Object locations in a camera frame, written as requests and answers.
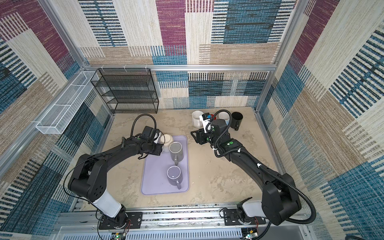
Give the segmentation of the white patterned mug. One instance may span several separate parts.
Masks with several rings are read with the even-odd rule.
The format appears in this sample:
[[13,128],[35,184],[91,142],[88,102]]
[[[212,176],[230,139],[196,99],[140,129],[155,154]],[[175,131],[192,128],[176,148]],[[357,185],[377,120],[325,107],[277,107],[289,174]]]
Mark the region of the white patterned mug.
[[192,113],[192,122],[193,122],[193,126],[195,128],[198,128],[200,129],[202,127],[202,121],[200,120],[200,117],[203,115],[204,113],[202,111],[194,111]]

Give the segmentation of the light blue mug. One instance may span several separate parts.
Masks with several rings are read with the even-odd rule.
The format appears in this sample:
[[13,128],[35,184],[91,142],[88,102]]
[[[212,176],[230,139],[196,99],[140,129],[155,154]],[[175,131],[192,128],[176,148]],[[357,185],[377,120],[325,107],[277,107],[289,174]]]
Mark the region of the light blue mug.
[[226,125],[229,126],[230,125],[230,120],[231,120],[231,113],[220,112],[219,113],[219,119],[224,120],[226,122]]

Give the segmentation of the black ceramic mug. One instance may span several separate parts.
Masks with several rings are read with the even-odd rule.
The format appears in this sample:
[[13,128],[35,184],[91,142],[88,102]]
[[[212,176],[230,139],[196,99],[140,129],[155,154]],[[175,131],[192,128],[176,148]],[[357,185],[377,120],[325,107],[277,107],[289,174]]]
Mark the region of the black ceramic mug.
[[240,112],[233,112],[231,116],[232,116],[232,121],[230,126],[235,131],[238,131],[244,116]]

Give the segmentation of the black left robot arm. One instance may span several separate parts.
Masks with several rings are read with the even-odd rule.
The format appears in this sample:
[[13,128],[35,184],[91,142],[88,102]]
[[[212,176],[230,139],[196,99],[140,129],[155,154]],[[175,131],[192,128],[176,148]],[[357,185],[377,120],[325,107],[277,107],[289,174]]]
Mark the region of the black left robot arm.
[[68,182],[68,189],[85,198],[102,214],[110,228],[121,229],[128,223],[126,208],[107,190],[108,171],[122,161],[138,155],[159,156],[163,151],[162,132],[146,126],[141,134],[122,138],[120,145],[95,155],[82,155]]

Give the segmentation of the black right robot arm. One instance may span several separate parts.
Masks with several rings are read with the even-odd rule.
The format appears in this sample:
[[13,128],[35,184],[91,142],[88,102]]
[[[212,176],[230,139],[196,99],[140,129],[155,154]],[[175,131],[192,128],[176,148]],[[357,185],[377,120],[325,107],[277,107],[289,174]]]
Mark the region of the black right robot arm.
[[210,144],[217,158],[226,158],[240,167],[262,190],[262,199],[252,203],[250,199],[242,202],[239,214],[247,217],[265,217],[278,226],[283,222],[309,224],[310,220],[297,220],[292,216],[302,208],[301,200],[307,200],[293,178],[268,168],[254,157],[238,140],[232,138],[223,120],[214,120],[208,129],[192,131],[191,135],[200,145]]

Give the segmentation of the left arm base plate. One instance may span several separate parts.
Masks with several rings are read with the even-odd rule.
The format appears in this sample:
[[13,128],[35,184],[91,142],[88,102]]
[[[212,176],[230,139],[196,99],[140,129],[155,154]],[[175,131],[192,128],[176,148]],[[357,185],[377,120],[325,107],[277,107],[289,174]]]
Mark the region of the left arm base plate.
[[142,212],[120,213],[115,218],[103,215],[98,224],[98,230],[139,229],[142,224],[142,216]]

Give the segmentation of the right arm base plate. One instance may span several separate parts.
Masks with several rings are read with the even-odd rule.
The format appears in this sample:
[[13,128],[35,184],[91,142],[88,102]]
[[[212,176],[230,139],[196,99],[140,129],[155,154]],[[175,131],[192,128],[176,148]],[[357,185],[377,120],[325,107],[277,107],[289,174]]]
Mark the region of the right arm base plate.
[[267,223],[266,219],[262,217],[246,217],[241,220],[236,209],[223,208],[219,211],[219,215],[224,219],[226,226],[264,225]]

